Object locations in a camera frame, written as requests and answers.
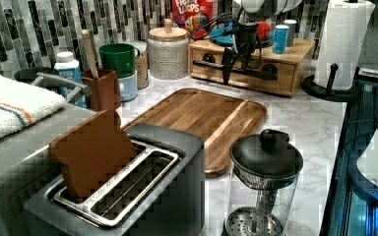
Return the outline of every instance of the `striped towel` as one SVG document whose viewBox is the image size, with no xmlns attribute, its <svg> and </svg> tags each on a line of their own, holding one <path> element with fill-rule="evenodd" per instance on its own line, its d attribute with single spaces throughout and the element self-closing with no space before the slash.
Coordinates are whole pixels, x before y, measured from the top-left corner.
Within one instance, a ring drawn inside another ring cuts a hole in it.
<svg viewBox="0 0 378 236">
<path fill-rule="evenodd" d="M 61 95 L 45 88 L 0 76 L 0 138 L 55 112 L 65 102 Z"/>
</svg>

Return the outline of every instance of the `tile backsplash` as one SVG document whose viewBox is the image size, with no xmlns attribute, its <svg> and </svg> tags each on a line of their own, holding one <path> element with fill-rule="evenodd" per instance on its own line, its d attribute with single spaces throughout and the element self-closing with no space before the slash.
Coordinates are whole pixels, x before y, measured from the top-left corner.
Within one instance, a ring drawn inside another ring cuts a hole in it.
<svg viewBox="0 0 378 236">
<path fill-rule="evenodd" d="M 219 14 L 232 0 L 219 1 Z M 297 19 L 296 36 L 315 40 L 328 0 L 303 0 L 299 7 L 270 19 L 272 27 Z M 97 49 L 112 42 L 146 40 L 150 29 L 170 17 L 170 0 L 0 0 L 0 74 L 12 77 L 29 67 L 52 67 L 60 51 L 73 51 L 88 69 L 81 30 L 90 31 Z"/>
</svg>

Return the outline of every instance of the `white bottle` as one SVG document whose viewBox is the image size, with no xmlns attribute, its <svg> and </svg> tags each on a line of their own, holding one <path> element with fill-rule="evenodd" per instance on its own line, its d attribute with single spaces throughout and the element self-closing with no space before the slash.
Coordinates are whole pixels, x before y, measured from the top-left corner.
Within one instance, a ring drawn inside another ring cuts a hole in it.
<svg viewBox="0 0 378 236">
<path fill-rule="evenodd" d="M 57 63 L 54 65 L 54 70 L 55 74 L 59 77 L 83 83 L 79 61 L 73 57 L 72 52 L 57 53 Z M 60 93 L 63 96 L 66 96 L 67 92 L 65 88 L 60 88 Z M 87 107 L 84 98 L 79 99 L 76 104 L 85 108 Z"/>
</svg>

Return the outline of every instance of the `paper towel holder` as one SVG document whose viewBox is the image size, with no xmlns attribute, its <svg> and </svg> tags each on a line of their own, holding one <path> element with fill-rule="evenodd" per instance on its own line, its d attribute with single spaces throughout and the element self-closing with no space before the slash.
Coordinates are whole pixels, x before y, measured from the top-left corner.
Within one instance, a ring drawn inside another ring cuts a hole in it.
<svg viewBox="0 0 378 236">
<path fill-rule="evenodd" d="M 351 88 L 347 90 L 336 90 L 333 89 L 334 79 L 336 77 L 336 72 L 339 69 L 339 65 L 336 63 L 331 65 L 330 78 L 328 79 L 327 87 L 323 88 L 314 83 L 315 75 L 309 76 L 303 80 L 302 89 L 317 98 L 334 101 L 334 102 L 353 102 L 359 97 L 358 87 L 353 84 Z"/>
</svg>

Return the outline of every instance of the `french press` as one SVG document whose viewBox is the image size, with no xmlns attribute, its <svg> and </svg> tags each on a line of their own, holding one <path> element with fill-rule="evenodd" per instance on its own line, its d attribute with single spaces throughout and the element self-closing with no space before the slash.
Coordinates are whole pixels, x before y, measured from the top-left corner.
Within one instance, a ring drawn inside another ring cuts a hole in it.
<svg viewBox="0 0 378 236">
<path fill-rule="evenodd" d="M 232 144 L 230 193 L 222 236 L 285 235 L 297 177 L 303 166 L 289 136 L 274 130 Z"/>
</svg>

